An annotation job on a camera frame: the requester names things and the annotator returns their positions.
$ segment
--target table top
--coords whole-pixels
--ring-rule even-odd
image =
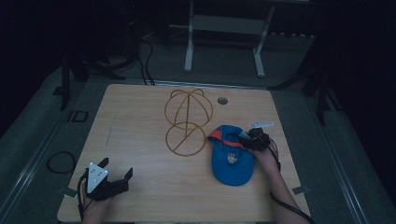
[[[218,103],[220,97],[226,98],[228,103]],[[186,131],[178,127],[184,126],[186,120],[190,123],[189,129],[198,125],[202,126],[202,131],[197,129],[185,137]],[[281,173],[292,193],[292,189],[301,184],[269,91],[110,85],[69,188],[77,188],[78,179],[90,162],[97,164],[108,157],[108,181],[123,179],[131,167],[134,176],[129,181],[129,191],[113,199],[105,221],[274,220],[267,179],[258,164],[253,177],[244,186],[223,185],[213,176],[212,145],[205,142],[205,137],[220,125],[238,126],[248,131],[247,125],[256,120],[274,123],[264,131],[276,141]],[[196,154],[179,156],[172,151],[176,147],[178,154]],[[292,195],[302,211],[309,215],[304,195]],[[79,221],[77,204],[77,199],[65,196],[58,219]]]

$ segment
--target dark background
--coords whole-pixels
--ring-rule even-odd
[[[328,74],[329,86],[395,203],[396,3],[328,1],[332,7],[317,3],[323,1],[277,3],[270,32],[317,37],[305,61]],[[124,53],[124,46],[115,43],[127,41],[125,18],[154,27],[166,40],[169,23],[187,24],[188,6],[188,1],[180,0],[1,0],[0,136],[67,52],[82,52],[103,62],[109,53]],[[224,7],[224,12],[232,11]],[[136,38],[141,29],[136,26],[129,32]],[[133,42],[138,45],[138,38]],[[86,79],[81,73],[77,78]]]

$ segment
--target blue cap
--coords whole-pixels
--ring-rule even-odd
[[[207,137],[213,143],[213,174],[225,185],[244,185],[253,175],[254,156],[243,149],[238,140],[242,131],[231,125],[221,125]]]

